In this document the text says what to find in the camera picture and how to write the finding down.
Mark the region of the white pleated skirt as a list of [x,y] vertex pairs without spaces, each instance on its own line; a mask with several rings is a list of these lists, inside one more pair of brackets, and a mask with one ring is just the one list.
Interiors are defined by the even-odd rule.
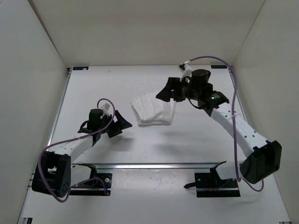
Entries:
[[146,93],[130,101],[139,126],[168,126],[172,124],[175,101],[156,98],[157,92]]

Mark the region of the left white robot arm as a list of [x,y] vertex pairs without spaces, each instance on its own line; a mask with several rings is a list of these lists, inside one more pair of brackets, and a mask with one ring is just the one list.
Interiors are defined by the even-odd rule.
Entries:
[[108,114],[104,109],[91,109],[78,135],[71,140],[54,143],[63,145],[61,150],[41,152],[38,158],[31,188],[35,192],[52,195],[59,202],[65,202],[71,192],[71,165],[86,150],[92,148],[107,134],[109,138],[122,134],[132,124],[125,120],[118,110]]

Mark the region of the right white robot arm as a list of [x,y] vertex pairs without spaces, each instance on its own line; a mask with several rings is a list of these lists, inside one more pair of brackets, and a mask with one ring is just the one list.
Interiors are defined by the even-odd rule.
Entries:
[[170,77],[166,86],[156,95],[164,102],[197,101],[197,109],[204,110],[218,122],[243,151],[246,159],[237,163],[224,162],[209,176],[210,183],[220,187],[226,179],[240,177],[256,184],[273,174],[280,167],[282,146],[275,140],[270,142],[255,131],[244,119],[236,115],[229,99],[213,90],[209,83],[211,72],[204,69],[183,69],[182,77]]

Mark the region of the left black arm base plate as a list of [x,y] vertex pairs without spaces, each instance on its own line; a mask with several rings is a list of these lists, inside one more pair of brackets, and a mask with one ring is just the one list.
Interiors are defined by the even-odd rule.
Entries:
[[93,164],[72,166],[71,196],[110,196],[113,174],[101,171]]

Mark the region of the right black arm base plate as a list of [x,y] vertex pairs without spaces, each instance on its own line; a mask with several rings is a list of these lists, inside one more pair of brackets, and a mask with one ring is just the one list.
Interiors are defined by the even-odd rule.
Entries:
[[197,172],[194,174],[195,181],[187,183],[184,188],[196,188],[197,198],[208,197],[240,197],[237,180],[222,180],[216,172],[216,168],[224,162],[218,163],[209,169],[207,173]]

